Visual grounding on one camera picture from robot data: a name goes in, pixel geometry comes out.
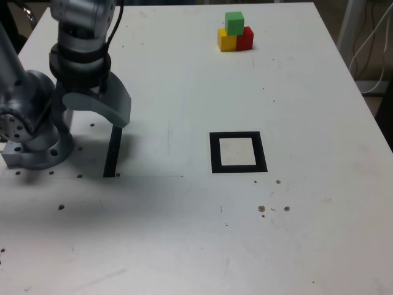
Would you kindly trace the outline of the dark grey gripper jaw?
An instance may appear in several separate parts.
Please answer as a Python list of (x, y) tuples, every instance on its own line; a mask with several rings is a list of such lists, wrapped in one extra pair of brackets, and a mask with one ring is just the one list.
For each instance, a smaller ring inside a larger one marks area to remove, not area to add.
[(110, 123), (129, 123), (131, 97), (121, 80), (112, 72), (106, 81), (105, 91), (99, 95), (97, 113)]

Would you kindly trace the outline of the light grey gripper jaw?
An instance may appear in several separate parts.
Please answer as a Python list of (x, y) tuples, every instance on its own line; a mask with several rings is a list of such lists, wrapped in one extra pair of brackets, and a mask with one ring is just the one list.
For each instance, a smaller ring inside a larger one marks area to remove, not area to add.
[[(68, 93), (62, 98), (63, 104), (74, 111), (91, 111), (97, 113), (99, 98), (79, 93)], [(117, 127), (124, 128), (128, 123), (111, 123)]]

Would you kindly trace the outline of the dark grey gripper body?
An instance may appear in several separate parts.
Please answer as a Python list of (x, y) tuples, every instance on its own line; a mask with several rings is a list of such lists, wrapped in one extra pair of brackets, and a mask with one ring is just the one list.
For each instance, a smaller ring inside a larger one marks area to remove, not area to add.
[(79, 93), (92, 97), (100, 97), (107, 90), (107, 78), (89, 80), (58, 79), (56, 82), (56, 97), (68, 93)]

